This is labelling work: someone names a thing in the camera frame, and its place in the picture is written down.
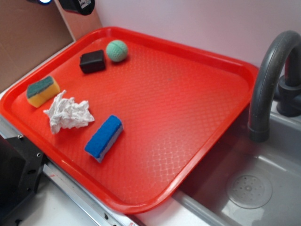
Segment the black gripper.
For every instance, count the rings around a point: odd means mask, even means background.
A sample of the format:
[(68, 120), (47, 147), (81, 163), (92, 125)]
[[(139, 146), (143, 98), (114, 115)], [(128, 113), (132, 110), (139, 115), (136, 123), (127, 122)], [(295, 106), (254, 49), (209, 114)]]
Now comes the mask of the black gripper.
[(71, 13), (88, 16), (95, 8), (95, 0), (59, 0), (61, 7)]

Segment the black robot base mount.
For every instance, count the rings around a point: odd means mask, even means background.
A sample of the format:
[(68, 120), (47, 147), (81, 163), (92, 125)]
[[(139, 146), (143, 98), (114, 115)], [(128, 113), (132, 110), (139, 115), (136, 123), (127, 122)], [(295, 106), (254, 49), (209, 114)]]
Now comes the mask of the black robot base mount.
[(46, 161), (28, 138), (0, 138), (0, 224), (32, 198)]

